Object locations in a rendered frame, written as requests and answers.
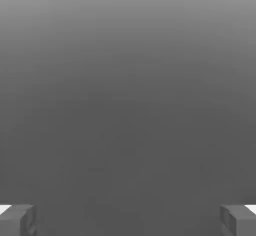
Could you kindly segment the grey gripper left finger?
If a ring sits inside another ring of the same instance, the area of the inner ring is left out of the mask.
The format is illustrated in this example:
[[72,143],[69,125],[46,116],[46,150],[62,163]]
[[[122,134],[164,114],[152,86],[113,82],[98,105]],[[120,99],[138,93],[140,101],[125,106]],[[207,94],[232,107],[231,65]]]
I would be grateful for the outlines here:
[[0,236],[38,236],[37,207],[0,204]]

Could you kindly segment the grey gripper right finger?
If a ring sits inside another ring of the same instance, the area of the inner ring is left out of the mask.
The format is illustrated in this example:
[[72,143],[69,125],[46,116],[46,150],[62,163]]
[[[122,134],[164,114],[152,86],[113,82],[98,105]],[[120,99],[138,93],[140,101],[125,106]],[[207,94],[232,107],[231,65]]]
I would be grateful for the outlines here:
[[256,236],[256,204],[221,205],[220,236]]

